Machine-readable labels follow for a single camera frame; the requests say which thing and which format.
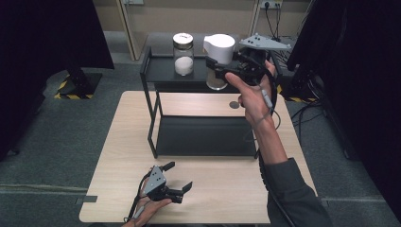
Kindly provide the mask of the black stand base striped edge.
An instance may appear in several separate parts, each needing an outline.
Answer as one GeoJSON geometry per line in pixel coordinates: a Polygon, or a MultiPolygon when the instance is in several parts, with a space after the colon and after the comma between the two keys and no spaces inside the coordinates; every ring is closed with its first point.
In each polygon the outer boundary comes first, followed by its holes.
{"type": "Polygon", "coordinates": [[[91,99],[101,78],[101,73],[85,73],[82,70],[77,74],[68,74],[55,94],[55,98],[91,99]]]}

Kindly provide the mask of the person's left hand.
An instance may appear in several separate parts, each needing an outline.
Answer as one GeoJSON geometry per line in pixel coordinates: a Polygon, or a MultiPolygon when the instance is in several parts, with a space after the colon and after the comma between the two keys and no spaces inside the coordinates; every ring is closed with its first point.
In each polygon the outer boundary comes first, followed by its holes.
{"type": "Polygon", "coordinates": [[[146,197],[143,190],[147,182],[148,181],[144,181],[140,189],[140,200],[137,203],[137,208],[142,208],[142,212],[134,219],[126,222],[122,227],[144,227],[160,209],[172,203],[170,199],[152,201],[150,198],[146,197]]]}

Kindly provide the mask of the black metal rack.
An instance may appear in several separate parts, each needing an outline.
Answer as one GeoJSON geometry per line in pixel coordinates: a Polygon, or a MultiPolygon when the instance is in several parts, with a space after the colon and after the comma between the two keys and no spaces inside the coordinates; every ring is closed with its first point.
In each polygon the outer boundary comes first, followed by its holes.
{"type": "MultiPolygon", "coordinates": [[[[148,142],[154,157],[159,156],[251,156],[257,155],[251,126],[243,116],[224,116],[216,107],[210,113],[197,111],[190,97],[221,100],[234,94],[229,85],[216,91],[206,85],[206,56],[196,57],[194,72],[179,76],[173,57],[155,55],[148,46],[140,75],[148,103],[148,142]]],[[[272,102],[277,101],[277,85],[271,83],[272,102]]]]}

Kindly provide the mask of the person's right hand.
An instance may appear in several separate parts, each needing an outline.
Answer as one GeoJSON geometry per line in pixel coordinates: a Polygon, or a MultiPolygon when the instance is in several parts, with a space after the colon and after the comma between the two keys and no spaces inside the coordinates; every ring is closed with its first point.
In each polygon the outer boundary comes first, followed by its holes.
{"type": "Polygon", "coordinates": [[[240,92],[238,103],[245,108],[246,119],[254,129],[267,123],[274,126],[270,108],[266,104],[265,96],[262,93],[262,91],[265,91],[267,96],[271,96],[270,81],[267,76],[264,76],[255,86],[248,85],[233,73],[227,73],[225,78],[240,92]]]}

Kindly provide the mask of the white wall socket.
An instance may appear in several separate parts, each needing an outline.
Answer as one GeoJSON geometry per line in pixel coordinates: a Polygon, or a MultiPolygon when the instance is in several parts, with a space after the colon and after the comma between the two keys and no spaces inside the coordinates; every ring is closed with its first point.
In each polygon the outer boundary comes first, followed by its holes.
{"type": "Polygon", "coordinates": [[[280,9],[283,5],[283,0],[261,0],[259,6],[262,9],[280,9]]]}

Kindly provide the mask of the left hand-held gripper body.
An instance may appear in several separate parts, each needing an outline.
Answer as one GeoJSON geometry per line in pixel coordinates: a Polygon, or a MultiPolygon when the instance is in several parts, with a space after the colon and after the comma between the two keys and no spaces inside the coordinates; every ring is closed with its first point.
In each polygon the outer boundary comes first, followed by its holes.
{"type": "Polygon", "coordinates": [[[166,185],[165,171],[166,169],[163,166],[154,166],[148,174],[148,181],[143,193],[152,201],[169,199],[173,203],[181,203],[183,201],[183,192],[182,190],[170,189],[166,185]]]}

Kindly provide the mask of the glass jar with metal lid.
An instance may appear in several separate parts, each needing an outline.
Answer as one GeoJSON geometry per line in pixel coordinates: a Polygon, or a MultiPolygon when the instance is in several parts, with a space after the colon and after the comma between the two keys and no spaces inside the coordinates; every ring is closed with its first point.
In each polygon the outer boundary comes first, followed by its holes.
{"type": "Polygon", "coordinates": [[[191,74],[194,66],[193,36],[182,32],[175,34],[172,40],[175,72],[181,76],[191,74]]]}

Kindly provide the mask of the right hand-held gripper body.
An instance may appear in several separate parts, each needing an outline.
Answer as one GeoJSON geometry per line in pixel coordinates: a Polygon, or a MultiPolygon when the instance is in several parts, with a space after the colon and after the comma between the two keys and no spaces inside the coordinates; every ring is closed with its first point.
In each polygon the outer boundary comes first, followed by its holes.
{"type": "Polygon", "coordinates": [[[267,69],[265,61],[273,60],[273,64],[277,64],[273,52],[290,49],[290,44],[282,44],[258,33],[242,39],[234,54],[234,59],[239,62],[238,75],[250,85],[258,84],[264,76],[270,79],[270,83],[274,83],[277,76],[267,69]]]}

